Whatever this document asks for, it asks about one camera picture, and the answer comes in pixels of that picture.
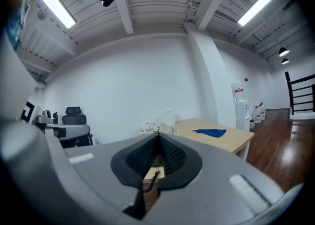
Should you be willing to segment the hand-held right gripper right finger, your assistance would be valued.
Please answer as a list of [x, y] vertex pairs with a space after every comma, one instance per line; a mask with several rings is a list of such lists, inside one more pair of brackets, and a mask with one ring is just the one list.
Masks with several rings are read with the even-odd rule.
[[184, 188], [162, 191], [146, 216], [151, 225], [275, 225], [303, 185], [281, 187], [233, 153], [180, 136], [202, 167]]

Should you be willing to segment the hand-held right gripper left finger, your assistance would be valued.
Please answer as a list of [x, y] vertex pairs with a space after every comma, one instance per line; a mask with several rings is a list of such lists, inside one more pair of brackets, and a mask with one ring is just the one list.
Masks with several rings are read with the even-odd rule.
[[0, 159], [13, 186], [35, 214], [32, 224], [146, 225], [93, 190], [60, 142], [20, 121], [0, 121]]

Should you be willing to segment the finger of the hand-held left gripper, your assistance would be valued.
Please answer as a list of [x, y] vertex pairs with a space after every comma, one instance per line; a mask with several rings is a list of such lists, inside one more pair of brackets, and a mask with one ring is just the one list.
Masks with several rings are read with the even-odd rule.
[[88, 125], [45, 125], [45, 130], [51, 130], [53, 135], [55, 135], [54, 129], [57, 129], [57, 138], [62, 141], [90, 135], [90, 127]]

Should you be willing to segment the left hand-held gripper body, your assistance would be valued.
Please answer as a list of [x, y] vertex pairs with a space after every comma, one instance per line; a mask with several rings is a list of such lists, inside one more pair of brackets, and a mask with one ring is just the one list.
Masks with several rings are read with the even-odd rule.
[[41, 106], [28, 99], [26, 105], [24, 106], [21, 120], [29, 124], [58, 124], [58, 114], [57, 112], [51, 114], [47, 109], [42, 109]]

